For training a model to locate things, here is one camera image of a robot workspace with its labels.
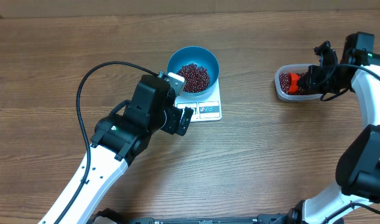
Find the red beans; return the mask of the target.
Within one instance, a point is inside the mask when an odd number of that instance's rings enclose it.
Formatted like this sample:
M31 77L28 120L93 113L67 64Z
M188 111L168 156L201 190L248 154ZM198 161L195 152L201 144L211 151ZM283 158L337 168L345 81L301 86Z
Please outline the red beans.
M199 93L206 90L210 84L210 76L208 70L203 66L190 63L181 67L177 75L184 77L186 84L184 92Z

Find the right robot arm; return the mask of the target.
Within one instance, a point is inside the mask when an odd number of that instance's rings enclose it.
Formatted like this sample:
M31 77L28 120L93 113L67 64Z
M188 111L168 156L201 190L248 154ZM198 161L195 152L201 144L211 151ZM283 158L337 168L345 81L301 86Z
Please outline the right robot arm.
M380 215L372 208L380 203L380 54L373 52L374 35L357 32L346 37L341 58L329 41L314 48L319 65L303 75L289 74L288 93L320 95L327 101L347 91L355 93L363 130L340 157L335 181L318 195L301 200L276 223L343 223L343 217L357 208Z

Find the red measuring scoop blue handle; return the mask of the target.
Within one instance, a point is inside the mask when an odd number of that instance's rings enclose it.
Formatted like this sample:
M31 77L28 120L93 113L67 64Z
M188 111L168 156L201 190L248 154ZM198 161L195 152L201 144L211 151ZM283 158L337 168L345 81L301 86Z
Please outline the red measuring scoop blue handle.
M289 73L290 77L290 86L288 89L288 93L294 94L299 90L299 86L297 82L299 81L300 77L297 73Z

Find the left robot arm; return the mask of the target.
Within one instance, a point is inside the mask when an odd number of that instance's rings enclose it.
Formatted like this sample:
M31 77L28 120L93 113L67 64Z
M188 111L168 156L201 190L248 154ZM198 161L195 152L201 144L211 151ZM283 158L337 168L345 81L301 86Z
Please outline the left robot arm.
M174 73L143 75L132 99L98 121L89 152L41 222L86 223L156 131L183 136L193 110L176 108L174 102L185 84L184 77Z

